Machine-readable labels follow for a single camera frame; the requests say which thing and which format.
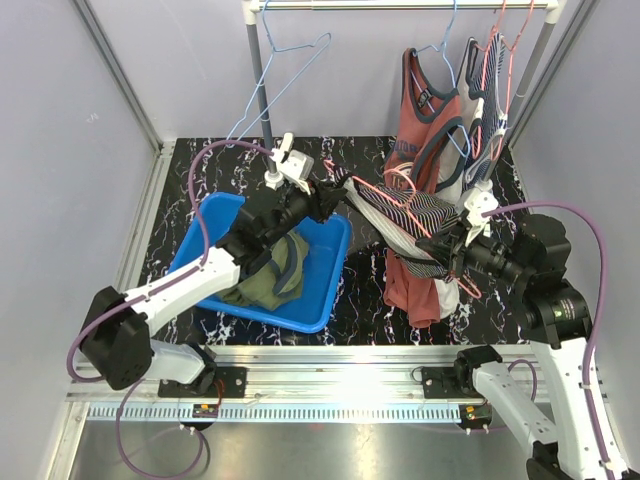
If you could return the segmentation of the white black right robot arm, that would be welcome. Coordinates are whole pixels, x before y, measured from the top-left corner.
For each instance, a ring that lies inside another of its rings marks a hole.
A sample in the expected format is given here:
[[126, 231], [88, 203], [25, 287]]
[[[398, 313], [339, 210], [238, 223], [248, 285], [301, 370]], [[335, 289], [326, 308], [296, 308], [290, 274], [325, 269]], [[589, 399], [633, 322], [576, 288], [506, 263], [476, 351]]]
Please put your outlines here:
[[453, 385], [480, 395], [496, 410], [524, 451], [531, 479], [636, 479], [616, 442], [587, 349], [596, 323], [586, 300], [566, 279], [571, 244], [563, 224], [544, 214], [525, 216], [511, 244], [479, 236], [467, 241], [460, 222], [416, 245], [458, 273], [465, 269], [507, 285], [521, 335], [529, 342], [547, 387], [547, 417], [518, 387], [497, 350], [458, 353]]

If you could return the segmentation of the green graphic tank top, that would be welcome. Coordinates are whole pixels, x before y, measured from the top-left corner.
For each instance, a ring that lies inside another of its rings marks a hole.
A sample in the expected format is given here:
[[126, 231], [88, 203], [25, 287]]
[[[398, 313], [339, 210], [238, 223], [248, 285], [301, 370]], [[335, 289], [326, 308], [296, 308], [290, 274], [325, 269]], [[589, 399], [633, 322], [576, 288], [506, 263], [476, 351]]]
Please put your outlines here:
[[292, 231], [272, 247], [270, 259], [257, 273], [216, 296], [226, 304], [273, 311], [301, 297], [308, 253], [307, 241]]

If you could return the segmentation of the pink wire hanger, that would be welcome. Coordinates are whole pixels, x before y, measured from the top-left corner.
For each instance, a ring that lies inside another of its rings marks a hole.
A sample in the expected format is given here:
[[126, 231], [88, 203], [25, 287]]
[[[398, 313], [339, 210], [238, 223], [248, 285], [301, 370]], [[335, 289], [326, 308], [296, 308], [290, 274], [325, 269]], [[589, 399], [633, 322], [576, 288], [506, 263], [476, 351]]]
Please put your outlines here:
[[374, 186], [331, 160], [323, 161], [333, 184], [346, 190], [344, 201], [358, 211], [383, 237], [390, 251], [387, 261], [387, 299], [406, 309], [413, 298], [434, 290], [442, 307], [459, 302], [459, 291], [482, 296], [468, 277], [457, 279], [441, 263], [416, 245], [432, 238], [458, 220], [455, 206], [413, 188]]

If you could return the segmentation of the black white striped tank top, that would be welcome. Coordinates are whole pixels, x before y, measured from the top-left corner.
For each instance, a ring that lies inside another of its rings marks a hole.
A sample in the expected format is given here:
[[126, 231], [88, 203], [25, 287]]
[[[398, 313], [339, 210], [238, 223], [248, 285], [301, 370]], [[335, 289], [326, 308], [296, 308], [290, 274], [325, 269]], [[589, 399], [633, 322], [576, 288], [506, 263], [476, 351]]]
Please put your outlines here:
[[448, 279], [445, 269], [417, 248], [415, 241], [454, 226], [458, 213], [453, 204], [425, 192], [367, 186], [338, 164], [329, 165], [327, 170], [334, 184], [346, 190], [345, 202], [382, 236], [411, 275]]

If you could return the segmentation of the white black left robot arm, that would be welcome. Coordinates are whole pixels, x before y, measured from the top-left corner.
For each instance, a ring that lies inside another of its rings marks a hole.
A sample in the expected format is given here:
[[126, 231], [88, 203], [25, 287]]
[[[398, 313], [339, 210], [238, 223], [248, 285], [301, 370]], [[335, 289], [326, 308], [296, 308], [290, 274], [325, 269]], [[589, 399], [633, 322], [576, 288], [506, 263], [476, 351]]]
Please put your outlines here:
[[282, 191], [260, 190], [249, 199], [227, 193], [206, 204], [224, 206], [227, 231], [202, 255], [174, 272], [137, 289], [99, 291], [83, 328], [71, 346], [98, 371], [98, 379], [123, 390], [144, 379], [180, 384], [194, 397], [215, 385], [213, 357], [197, 345], [156, 342], [155, 333], [171, 319], [212, 295], [236, 286], [266, 265], [270, 249], [305, 219], [329, 220], [346, 191], [328, 184]]

